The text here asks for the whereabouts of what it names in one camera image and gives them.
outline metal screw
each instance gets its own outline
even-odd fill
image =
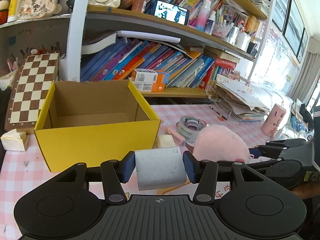
[[[120,194],[112,194],[109,196],[109,200],[112,202],[120,202],[124,200],[124,197]]]
[[[208,202],[211,199],[211,196],[209,196],[208,194],[199,194],[198,196],[196,196],[196,200],[201,202]]]

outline purple book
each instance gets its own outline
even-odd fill
[[[110,71],[113,70],[113,68],[116,66],[119,60],[123,58],[125,54],[127,54],[131,49],[133,49],[134,46],[136,46],[139,43],[137,39],[134,39],[131,41],[117,56],[113,58],[107,65],[105,65],[104,68],[101,69],[99,74],[92,80],[92,81],[100,81],[103,80],[106,75],[110,73]]]

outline table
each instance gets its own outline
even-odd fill
[[[223,109],[214,106],[224,116],[228,116]],[[154,105],[154,111],[163,120],[159,133],[163,134],[165,127],[176,127],[176,122],[184,115],[194,116],[202,119],[208,124],[221,124],[238,134],[248,147],[254,147],[259,144],[265,144],[270,137],[266,136],[260,129],[262,122],[240,123],[233,117],[227,121],[222,121],[218,115],[207,105]],[[49,180],[58,173],[49,172],[43,156],[38,148],[34,135],[29,138],[29,146],[26,152],[7,151],[4,157],[0,173],[0,240],[16,240],[21,236],[18,226],[13,217],[13,208],[15,203],[26,193]],[[196,189],[196,184],[187,184],[186,186],[168,190],[154,191],[134,191],[137,189],[135,180],[136,174],[133,174],[127,184],[123,184],[125,192],[135,194],[186,194]],[[216,197],[221,198],[230,190],[228,183],[217,185]],[[99,198],[103,197],[101,184],[90,184],[90,191]]]

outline chessboard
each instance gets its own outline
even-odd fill
[[[57,78],[58,63],[57,51],[25,56],[12,87],[5,130],[33,131],[51,83]]]

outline blue sticker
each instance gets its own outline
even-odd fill
[[[9,37],[9,46],[16,44],[16,36]]]

